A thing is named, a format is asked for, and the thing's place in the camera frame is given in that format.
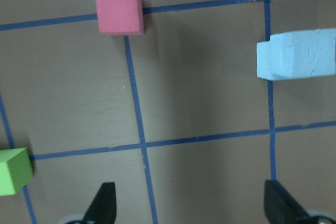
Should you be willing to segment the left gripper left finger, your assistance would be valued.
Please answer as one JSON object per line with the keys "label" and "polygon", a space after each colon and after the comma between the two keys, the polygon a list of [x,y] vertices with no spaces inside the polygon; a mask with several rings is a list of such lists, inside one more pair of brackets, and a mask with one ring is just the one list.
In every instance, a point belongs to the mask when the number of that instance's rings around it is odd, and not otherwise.
{"label": "left gripper left finger", "polygon": [[59,223],[115,223],[117,198],[114,182],[102,183],[89,208],[84,214],[63,217]]}

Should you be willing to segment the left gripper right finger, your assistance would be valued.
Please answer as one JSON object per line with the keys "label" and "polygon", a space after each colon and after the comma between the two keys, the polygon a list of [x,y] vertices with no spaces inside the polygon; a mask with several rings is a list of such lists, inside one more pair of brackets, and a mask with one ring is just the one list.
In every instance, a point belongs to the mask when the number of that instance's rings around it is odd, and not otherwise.
{"label": "left gripper right finger", "polygon": [[264,214],[269,223],[335,223],[335,217],[305,210],[277,180],[264,182]]}

